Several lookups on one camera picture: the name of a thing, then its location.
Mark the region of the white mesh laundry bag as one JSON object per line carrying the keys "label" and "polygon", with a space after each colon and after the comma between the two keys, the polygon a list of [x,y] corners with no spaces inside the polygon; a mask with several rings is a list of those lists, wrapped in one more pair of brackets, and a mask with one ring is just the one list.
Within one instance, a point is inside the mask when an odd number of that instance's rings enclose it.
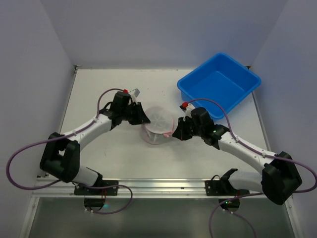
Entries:
{"label": "white mesh laundry bag", "polygon": [[151,122],[141,126],[141,138],[151,145],[168,142],[175,129],[172,113],[163,107],[152,106],[146,109],[145,114]]}

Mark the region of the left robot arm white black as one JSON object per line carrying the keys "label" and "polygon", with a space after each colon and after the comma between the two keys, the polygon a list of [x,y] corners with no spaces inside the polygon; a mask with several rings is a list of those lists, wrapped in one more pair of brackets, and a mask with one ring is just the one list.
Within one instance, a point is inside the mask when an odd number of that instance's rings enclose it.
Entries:
{"label": "left robot arm white black", "polygon": [[140,91],[116,90],[113,100],[97,107],[96,115],[80,127],[61,135],[52,133],[40,161],[40,169],[62,182],[86,187],[100,187],[103,176],[80,164],[80,153],[100,135],[113,130],[123,121],[130,125],[150,123],[142,104],[137,101]]}

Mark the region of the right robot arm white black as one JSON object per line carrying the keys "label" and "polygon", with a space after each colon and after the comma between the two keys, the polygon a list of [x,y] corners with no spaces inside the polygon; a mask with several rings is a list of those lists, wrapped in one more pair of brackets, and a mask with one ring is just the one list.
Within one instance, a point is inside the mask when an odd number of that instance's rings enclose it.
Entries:
{"label": "right robot arm white black", "polygon": [[205,108],[195,108],[187,103],[180,108],[185,115],[178,119],[172,135],[174,138],[186,141],[200,137],[208,146],[229,153],[255,169],[254,172],[230,169],[217,181],[207,180],[207,195],[237,195],[242,190],[255,191],[282,205],[302,184],[289,154],[275,154],[231,134],[229,128],[215,124]]}

